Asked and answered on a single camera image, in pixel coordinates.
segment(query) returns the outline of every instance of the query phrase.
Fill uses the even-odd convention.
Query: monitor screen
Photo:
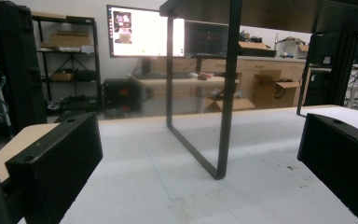
[[[185,22],[185,53],[187,58],[197,55],[227,55],[228,26],[197,21]]]
[[[313,64],[333,65],[337,57],[340,34],[313,35],[308,52],[308,61]],[[353,63],[358,64],[358,42],[353,56]]]
[[[159,12],[107,6],[110,57],[167,56],[167,20]],[[185,56],[185,21],[173,21],[173,56]]]

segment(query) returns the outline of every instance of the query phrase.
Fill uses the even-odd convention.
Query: white surface
[[[62,223],[358,223],[296,159],[304,118],[294,108],[233,113],[227,176],[214,180],[167,130],[165,118],[101,122],[103,160]],[[358,111],[303,109],[358,127]],[[220,116],[175,126],[217,155]]]

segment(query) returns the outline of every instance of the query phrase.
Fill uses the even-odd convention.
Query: wooden cabinet
[[[193,72],[196,68],[196,59],[174,59],[173,72],[188,71]],[[280,59],[280,58],[256,58],[256,57],[239,57],[237,60],[237,73],[239,73],[238,80],[240,81],[239,89],[242,93],[242,98],[251,100],[255,99],[255,89],[257,86],[257,79],[255,74],[259,71],[280,70],[281,78],[292,79],[293,81],[300,81],[302,72],[304,70],[305,60],[296,59]],[[155,59],[152,60],[151,65],[154,72],[166,72],[166,60]],[[220,59],[205,59],[201,64],[201,71],[203,72],[220,72],[224,73],[226,70],[226,60]],[[214,87],[208,87],[206,93],[212,91]],[[154,97],[165,97],[165,89],[154,90]],[[196,94],[195,88],[174,88],[173,97],[187,97]],[[299,90],[296,91],[293,106],[297,105]]]
[[[42,74],[44,78],[42,81],[46,84],[47,89],[47,100],[48,101],[60,101],[62,104],[62,110],[96,110],[100,111],[102,109],[102,91],[101,91],[101,77],[100,77],[100,63],[99,63],[99,54],[98,54],[98,34],[97,34],[97,24],[94,18],[85,18],[85,17],[66,17],[65,19],[50,18],[50,17],[40,17],[33,16],[33,20],[37,24],[39,41],[40,41],[40,50],[38,53],[42,57],[42,63],[40,66],[43,68]],[[65,38],[63,46],[74,47],[76,48],[61,48],[58,46],[49,46],[51,42],[45,42],[46,33],[50,26],[57,27],[56,31],[63,33],[63,36],[69,36],[68,32],[65,29],[70,29],[71,34],[78,37],[75,40],[69,41],[69,38]],[[90,33],[90,37],[80,35],[72,31],[74,29],[81,29],[87,33]],[[59,35],[51,35],[52,37],[58,38]],[[92,38],[87,46],[84,46],[85,50],[80,50],[78,41],[79,38]],[[53,64],[52,61],[60,61],[59,64]],[[85,66],[84,62],[90,64],[91,70]],[[76,77],[64,77],[64,78],[53,78],[55,72],[62,70],[62,68],[69,68],[71,73],[79,70]],[[64,96],[55,97],[52,96],[52,86],[65,85],[65,88],[68,90],[73,89],[73,94],[67,96],[65,100],[62,100]],[[79,95],[78,89],[92,89],[92,92],[89,95]]]

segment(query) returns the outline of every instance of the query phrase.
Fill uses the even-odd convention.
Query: shelf
[[[69,17],[69,16],[67,16],[66,19],[59,19],[59,18],[33,16],[33,20],[34,21],[51,21],[51,22],[60,22],[60,23],[82,24],[82,25],[93,25],[95,23],[95,19],[90,18],[90,17]]]
[[[65,83],[65,84],[73,84],[74,88],[74,94],[77,96],[77,86],[76,83],[90,83],[95,85],[95,91],[96,91],[96,100],[95,100],[95,106],[90,106],[90,104],[86,104],[87,108],[94,108],[99,112],[102,109],[102,87],[101,87],[101,76],[100,76],[100,63],[99,63],[99,55],[98,55],[98,35],[97,35],[97,26],[94,18],[89,17],[69,17],[66,16],[65,19],[60,18],[50,18],[50,17],[43,17],[43,16],[33,16],[33,21],[37,22],[37,27],[39,31],[39,42],[44,42],[44,26],[42,26],[42,22],[57,22],[57,23],[68,23],[68,24],[78,24],[78,25],[87,25],[88,29],[91,30],[92,33],[92,40],[93,40],[93,49],[94,53],[86,53],[86,52],[71,52],[71,51],[60,51],[60,50],[43,50],[39,49],[37,52],[41,53],[41,57],[43,58],[43,67],[44,67],[44,77],[49,77],[50,72],[48,68],[52,66],[52,64],[49,64],[48,61],[51,60],[51,57],[48,57],[48,54],[61,54],[61,55],[67,55],[68,59],[62,60],[62,65],[58,68],[61,69],[64,65],[67,63],[70,64],[70,68],[72,70],[76,70],[78,68],[89,70],[81,61],[80,57],[81,55],[89,55],[91,58],[87,58],[87,60],[92,60],[95,65],[95,76],[93,76],[92,80],[68,80],[68,81],[54,81],[49,78],[44,78],[42,80],[43,83],[46,84],[46,89],[48,92],[48,100],[52,101],[52,94],[51,94],[51,87],[50,85],[56,84],[56,83]]]
[[[55,54],[96,55],[96,53],[70,52],[70,51],[59,51],[59,50],[38,50],[37,52],[38,53],[55,53]]]
[[[79,83],[88,83],[88,82],[92,82],[95,83],[97,80],[90,80],[90,81],[84,81],[84,80],[70,80],[70,81],[53,81],[51,79],[48,80],[48,82],[50,83],[74,83],[74,82],[79,82]],[[42,82],[47,82],[47,80],[45,78],[42,79]]]

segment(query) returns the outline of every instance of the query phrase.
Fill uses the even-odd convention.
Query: metal shelving unit
[[[94,41],[94,53],[87,54],[83,52],[62,52],[58,50],[39,50],[38,53],[42,54],[43,59],[43,67],[44,67],[44,74],[46,78],[43,78],[43,82],[46,83],[47,91],[48,91],[48,99],[51,101],[51,83],[73,83],[74,89],[75,89],[75,95],[77,95],[77,89],[76,89],[76,83],[77,82],[85,82],[85,81],[52,81],[50,78],[48,78],[48,54],[65,54],[68,55],[68,58],[62,65],[63,67],[67,63],[71,64],[71,67],[75,69],[75,65],[80,65],[84,69],[88,70],[86,66],[83,65],[76,57],[80,55],[87,55],[88,57],[92,57],[95,64],[95,78],[91,80],[89,83],[95,85],[96,89],[96,109],[97,111],[100,111],[102,109],[102,86],[101,86],[101,75],[100,75],[100,60],[99,60],[99,53],[98,53],[98,34],[97,34],[97,25],[94,18],[87,18],[87,17],[66,17],[65,19],[59,19],[59,18],[50,18],[50,17],[39,17],[39,16],[33,16],[33,20],[37,22],[38,26],[38,32],[40,36],[40,42],[43,42],[45,40],[45,37],[43,35],[43,27],[42,22],[57,22],[57,23],[69,23],[69,24],[77,24],[77,25],[86,25],[90,26],[92,29],[92,37]]]

